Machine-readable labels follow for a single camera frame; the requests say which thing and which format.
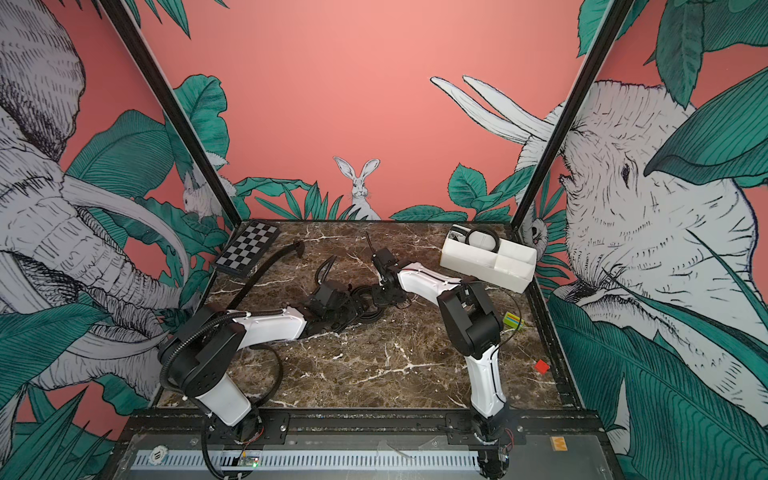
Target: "elephant ear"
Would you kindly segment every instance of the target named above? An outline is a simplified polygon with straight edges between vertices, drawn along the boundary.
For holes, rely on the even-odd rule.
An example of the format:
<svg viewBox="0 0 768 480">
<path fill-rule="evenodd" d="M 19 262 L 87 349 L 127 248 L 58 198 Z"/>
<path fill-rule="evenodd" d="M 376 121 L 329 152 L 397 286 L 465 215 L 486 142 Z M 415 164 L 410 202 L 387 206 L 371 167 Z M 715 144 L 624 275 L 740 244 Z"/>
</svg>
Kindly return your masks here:
<svg viewBox="0 0 768 480">
<path fill-rule="evenodd" d="M 0 0 L 0 106 L 58 161 L 74 133 L 85 72 L 67 31 L 42 2 Z"/>
</svg>

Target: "metal base panel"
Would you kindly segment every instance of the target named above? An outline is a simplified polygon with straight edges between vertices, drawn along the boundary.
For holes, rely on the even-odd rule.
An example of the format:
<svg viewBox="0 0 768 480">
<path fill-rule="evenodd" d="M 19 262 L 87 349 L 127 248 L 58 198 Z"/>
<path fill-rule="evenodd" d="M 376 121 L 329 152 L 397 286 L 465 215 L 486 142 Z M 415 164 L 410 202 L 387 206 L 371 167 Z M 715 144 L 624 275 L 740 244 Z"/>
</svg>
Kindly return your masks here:
<svg viewBox="0 0 768 480">
<path fill-rule="evenodd" d="M 244 450 L 209 442 L 211 461 L 234 473 L 231 478 L 237 471 L 250 471 L 253 480 L 477 480 L 482 478 L 478 450 L 490 448 L 450 432 L 457 418 L 468 415 L 466 409 L 260 411 L 265 419 L 282 420 L 282 435 Z M 594 412 L 516 412 L 505 478 L 624 480 Z M 212 478 L 200 452 L 202 425 L 195 410 L 139 412 L 129 420 L 100 478 Z M 151 453 L 159 445 L 167 454 L 153 465 Z"/>
</svg>

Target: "marble table surface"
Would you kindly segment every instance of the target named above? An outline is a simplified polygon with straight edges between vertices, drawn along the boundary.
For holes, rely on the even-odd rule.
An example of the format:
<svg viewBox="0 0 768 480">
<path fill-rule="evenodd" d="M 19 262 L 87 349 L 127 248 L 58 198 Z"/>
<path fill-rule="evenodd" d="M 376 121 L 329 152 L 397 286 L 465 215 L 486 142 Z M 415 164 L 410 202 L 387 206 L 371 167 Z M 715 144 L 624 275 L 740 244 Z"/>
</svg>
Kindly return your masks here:
<svg viewBox="0 0 768 480">
<path fill-rule="evenodd" d="M 304 239 L 303 258 L 295 253 L 278 261 L 240 304 L 239 310 L 271 310 L 295 303 L 314 290 L 316 268 L 337 255 L 329 279 L 353 286 L 376 282 L 365 240 L 388 247 L 400 260 L 419 261 L 450 276 L 439 266 L 448 223 L 273 222 L 282 233 L 265 258 L 284 245 Z M 501 225 L 495 227 L 502 237 Z M 220 274 L 208 303 L 226 306 L 246 280 Z M 489 290 L 501 315 L 518 307 L 501 290 Z M 548 362 L 524 295 L 513 293 L 525 326 L 499 352 L 502 387 L 509 402 L 523 409 L 559 409 L 557 389 L 548 372 L 534 369 Z M 506 339 L 510 332 L 502 333 Z M 470 405 L 464 357 L 452 347 L 437 306 L 424 299 L 408 308 L 389 308 L 379 321 L 351 326 L 341 333 L 272 345 L 284 364 L 284 378 L 266 406 L 455 408 Z M 229 369 L 233 381 L 251 398 L 272 386 L 276 360 L 266 351 L 241 350 Z M 158 407 L 191 407 L 178 394 L 163 392 Z"/>
</svg>

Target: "elephant tusk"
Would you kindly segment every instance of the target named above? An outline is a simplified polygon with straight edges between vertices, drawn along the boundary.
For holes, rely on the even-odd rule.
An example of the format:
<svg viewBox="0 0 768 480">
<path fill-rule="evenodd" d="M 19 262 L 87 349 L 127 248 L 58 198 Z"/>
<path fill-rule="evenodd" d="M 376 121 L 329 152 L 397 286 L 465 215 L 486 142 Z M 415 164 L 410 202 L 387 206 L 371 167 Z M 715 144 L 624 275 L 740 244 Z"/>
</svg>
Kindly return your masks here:
<svg viewBox="0 0 768 480">
<path fill-rule="evenodd" d="M 87 332 L 85 335 L 75 340 L 67 348 L 67 351 L 74 353 L 77 356 L 93 360 L 124 359 L 129 356 L 140 355 L 153 349 L 166 337 L 167 335 L 162 333 L 141 342 L 126 343 L 105 339 L 94 333 Z"/>
<path fill-rule="evenodd" d="M 178 235 L 157 215 L 153 214 L 141 205 L 128 200 L 120 195 L 113 194 L 103 188 L 84 182 L 78 178 L 64 175 L 64 183 L 61 186 L 61 195 L 70 204 L 78 207 L 98 207 L 116 214 L 124 215 L 138 220 L 144 225 L 158 232 L 168 240 L 168 243 L 177 251 L 181 258 L 181 266 L 184 268 L 184 280 L 182 286 L 187 282 L 190 272 L 190 261 L 184 244 L 181 243 Z"/>
</svg>

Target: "elephant illustration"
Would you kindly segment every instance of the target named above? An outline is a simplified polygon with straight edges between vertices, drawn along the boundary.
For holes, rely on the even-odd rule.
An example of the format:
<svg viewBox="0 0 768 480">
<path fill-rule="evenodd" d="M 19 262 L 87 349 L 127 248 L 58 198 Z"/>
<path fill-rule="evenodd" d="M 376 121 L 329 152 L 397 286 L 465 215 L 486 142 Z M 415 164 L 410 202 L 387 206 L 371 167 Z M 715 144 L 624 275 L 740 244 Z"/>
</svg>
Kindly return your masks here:
<svg viewBox="0 0 768 480">
<path fill-rule="evenodd" d="M 138 270 L 89 208 L 138 220 L 165 237 L 181 253 L 186 281 L 184 245 L 150 211 L 59 167 L 85 73 L 67 32 L 40 0 L 0 0 L 0 45 L 0 313 L 35 313 L 87 293 L 114 324 L 94 324 L 30 383 L 51 390 L 115 374 L 149 399 L 160 370 L 155 347 L 164 338 L 153 310 L 178 308 L 181 288 Z M 0 409 L 0 462 L 11 453 L 24 394 L 22 387 Z"/>
<path fill-rule="evenodd" d="M 516 170 L 537 164 L 562 104 L 542 120 L 492 86 L 464 79 L 501 117 L 453 84 L 441 78 L 432 82 L 483 128 L 523 144 Z M 696 330 L 628 296 L 611 279 L 768 343 L 768 330 L 749 300 L 696 238 L 760 298 L 752 278 L 756 219 L 743 191 L 730 179 L 694 185 L 658 171 L 643 175 L 654 153 L 694 111 L 692 105 L 678 105 L 664 87 L 593 84 L 560 149 L 571 173 L 560 183 L 567 198 L 568 256 L 578 280 L 554 294 L 581 306 L 593 321 L 631 326 L 648 339 L 661 335 L 707 386 L 766 425 L 768 392 L 751 371 Z M 532 225 L 535 219 L 527 221 Z M 526 235 L 533 240 L 531 230 Z M 627 438 L 614 447 L 628 448 L 628 430 L 620 434 Z"/>
</svg>

